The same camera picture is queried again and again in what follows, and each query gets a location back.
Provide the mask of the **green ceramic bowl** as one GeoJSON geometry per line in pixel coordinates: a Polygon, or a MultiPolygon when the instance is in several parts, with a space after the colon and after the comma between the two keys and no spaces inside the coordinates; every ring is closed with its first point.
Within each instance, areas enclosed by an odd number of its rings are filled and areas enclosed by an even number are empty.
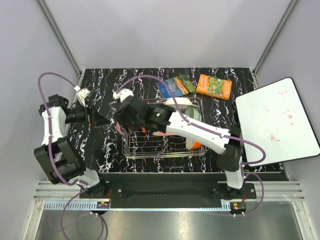
{"type": "Polygon", "coordinates": [[[193,106],[188,106],[185,109],[184,114],[194,120],[197,120],[200,122],[202,121],[202,116],[201,116],[200,112],[193,106]]]}

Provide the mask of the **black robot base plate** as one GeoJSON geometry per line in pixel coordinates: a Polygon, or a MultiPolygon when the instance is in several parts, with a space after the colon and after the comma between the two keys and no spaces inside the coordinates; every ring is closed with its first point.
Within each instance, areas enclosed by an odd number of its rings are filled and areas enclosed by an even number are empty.
{"type": "Polygon", "coordinates": [[[210,209],[221,200],[256,200],[254,183],[286,181],[283,172],[250,175],[242,189],[227,186],[219,173],[104,173],[102,185],[81,194],[82,199],[111,197],[113,209],[210,209]]]}

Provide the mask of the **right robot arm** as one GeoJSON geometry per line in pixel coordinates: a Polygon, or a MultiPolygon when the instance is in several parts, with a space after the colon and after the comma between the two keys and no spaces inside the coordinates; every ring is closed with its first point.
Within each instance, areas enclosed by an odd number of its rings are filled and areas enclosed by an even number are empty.
{"type": "Polygon", "coordinates": [[[244,194],[242,149],[238,141],[233,142],[235,134],[227,128],[204,123],[189,98],[167,98],[150,104],[128,89],[115,92],[113,98],[120,102],[114,118],[121,134],[143,130],[152,136],[181,136],[187,142],[204,145],[220,156],[216,164],[225,172],[228,195],[236,199],[244,194]]]}

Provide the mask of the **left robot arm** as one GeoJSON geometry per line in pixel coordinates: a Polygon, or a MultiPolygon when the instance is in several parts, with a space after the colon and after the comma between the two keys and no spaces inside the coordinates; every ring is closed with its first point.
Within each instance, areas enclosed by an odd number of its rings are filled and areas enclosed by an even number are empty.
{"type": "Polygon", "coordinates": [[[52,184],[78,185],[86,190],[85,198],[108,197],[111,189],[101,174],[85,166],[65,127],[83,123],[85,127],[99,128],[108,125],[110,120],[100,115],[93,105],[69,108],[68,103],[66,98],[55,94],[39,107],[44,120],[44,138],[41,146],[34,149],[34,156],[52,184]]]}

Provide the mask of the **pink cup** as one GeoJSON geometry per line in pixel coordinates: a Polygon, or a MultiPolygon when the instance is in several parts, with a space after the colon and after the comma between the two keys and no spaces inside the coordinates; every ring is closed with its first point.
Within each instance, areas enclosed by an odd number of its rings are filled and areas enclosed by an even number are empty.
{"type": "Polygon", "coordinates": [[[116,123],[116,130],[123,136],[127,136],[132,133],[130,126],[128,123],[120,124],[119,122],[116,123]]]}

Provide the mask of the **pink cream floral plate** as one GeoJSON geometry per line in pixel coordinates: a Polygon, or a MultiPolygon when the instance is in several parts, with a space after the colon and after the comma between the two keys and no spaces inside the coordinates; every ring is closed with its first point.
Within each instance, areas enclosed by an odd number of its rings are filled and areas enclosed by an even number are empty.
{"type": "Polygon", "coordinates": [[[163,137],[163,136],[174,136],[175,134],[174,133],[164,133],[164,132],[157,131],[157,132],[153,132],[152,135],[153,136],[158,136],[158,137],[163,137]]]}

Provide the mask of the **white paper plate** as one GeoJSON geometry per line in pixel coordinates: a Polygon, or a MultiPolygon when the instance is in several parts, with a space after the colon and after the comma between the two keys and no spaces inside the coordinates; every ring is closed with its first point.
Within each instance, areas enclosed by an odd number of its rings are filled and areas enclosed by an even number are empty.
{"type": "Polygon", "coordinates": [[[175,99],[168,98],[163,104],[180,110],[185,110],[186,108],[193,106],[191,100],[186,97],[176,97],[175,99]]]}

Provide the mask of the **orange bowl white inside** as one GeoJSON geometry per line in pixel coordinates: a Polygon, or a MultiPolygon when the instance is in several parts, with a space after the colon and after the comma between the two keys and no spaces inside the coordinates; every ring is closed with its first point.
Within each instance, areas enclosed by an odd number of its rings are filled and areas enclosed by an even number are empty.
{"type": "Polygon", "coordinates": [[[185,140],[185,147],[187,150],[196,150],[198,148],[200,148],[203,144],[202,143],[199,143],[193,139],[190,139],[190,138],[187,138],[185,140]]]}

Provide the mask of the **metal wire dish rack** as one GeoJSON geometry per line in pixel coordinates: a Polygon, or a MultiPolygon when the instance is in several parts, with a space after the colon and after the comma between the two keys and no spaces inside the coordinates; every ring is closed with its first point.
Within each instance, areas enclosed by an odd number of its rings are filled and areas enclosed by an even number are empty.
{"type": "Polygon", "coordinates": [[[128,159],[197,157],[208,150],[204,145],[188,150],[182,136],[154,136],[141,129],[122,138],[122,154],[128,159]]]}

